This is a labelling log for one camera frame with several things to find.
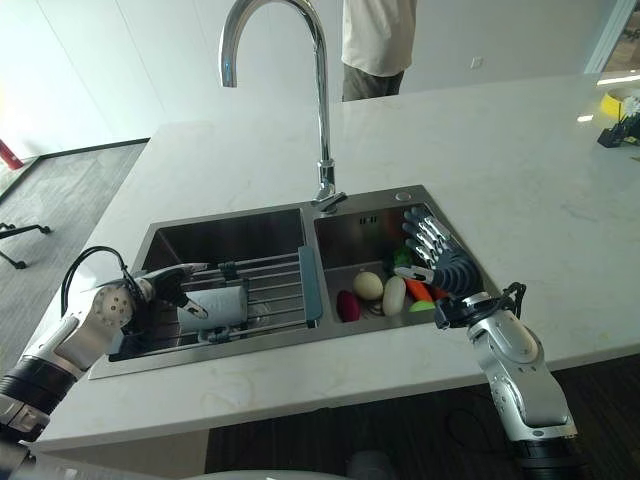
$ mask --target stainless steel sink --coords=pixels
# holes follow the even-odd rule
[[[406,238],[403,212],[414,205],[426,206],[462,244],[422,186],[352,195],[330,215],[305,202],[151,225],[134,271],[184,262],[216,265],[189,278],[185,290],[244,285],[249,319],[203,339],[181,331],[175,308],[155,305],[147,323],[124,335],[118,351],[100,360],[89,378],[432,322],[433,311],[408,312],[408,297],[393,317],[363,305],[359,321],[342,323],[336,312],[338,292],[350,290],[359,271],[389,276],[393,253]],[[497,293],[488,278],[485,285]]]

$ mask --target kitchen island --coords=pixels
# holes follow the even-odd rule
[[[499,287],[528,285],[523,320],[552,369],[640,352],[640,157],[596,144],[596,76],[332,105],[347,194],[422,184]],[[161,127],[87,245],[131,264],[149,224],[311,199],[316,109],[256,108],[242,89],[211,118]],[[588,122],[581,115],[594,114]],[[118,276],[97,258],[75,287]],[[38,329],[58,319],[52,302]],[[463,330],[392,329],[88,380],[38,442],[58,450],[454,388],[483,381]]]

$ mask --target floor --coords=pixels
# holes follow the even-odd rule
[[[144,144],[40,160],[0,200],[0,222],[48,225],[0,241],[0,374],[11,368]]]
[[[595,478],[640,478],[640,356],[557,372],[556,378]],[[349,457],[363,449],[386,452],[399,480],[519,478],[486,385],[214,429],[206,472],[344,475]]]
[[[625,30],[634,32],[640,29],[640,11],[633,12]],[[631,38],[624,33],[620,35],[607,65],[604,67],[605,72],[619,72],[623,70],[640,69],[640,37]]]
[[[0,202],[19,183],[20,178],[37,164],[36,158],[23,159],[22,163],[22,168],[11,170],[4,162],[0,162]]]

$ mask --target kitchen sink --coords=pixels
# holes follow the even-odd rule
[[[336,310],[338,292],[351,290],[360,271],[383,281],[390,276],[393,254],[407,236],[403,212],[412,206],[431,211],[464,246],[422,186],[352,195],[331,214],[304,202],[152,224],[133,270],[209,263],[211,270],[183,283],[187,295],[198,301],[215,289],[242,286],[246,318],[204,333],[184,331],[178,321],[184,312],[152,305],[152,314],[123,331],[89,378],[433,322],[433,310],[409,313],[408,295],[402,312],[391,317],[363,302],[360,320],[342,323]],[[484,281],[497,293],[486,275]]]

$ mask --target faucet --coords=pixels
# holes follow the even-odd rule
[[[236,87],[236,55],[242,30],[249,17],[259,7],[280,1],[295,7],[307,23],[313,38],[316,57],[316,84],[318,87],[318,122],[320,124],[320,161],[318,176],[320,189],[311,204],[323,212],[335,208],[335,204],[346,198],[344,193],[336,193],[334,161],[329,147],[329,104],[327,100],[327,49],[324,32],[318,14],[309,0],[237,0],[227,16],[220,37],[220,79],[223,87]]]

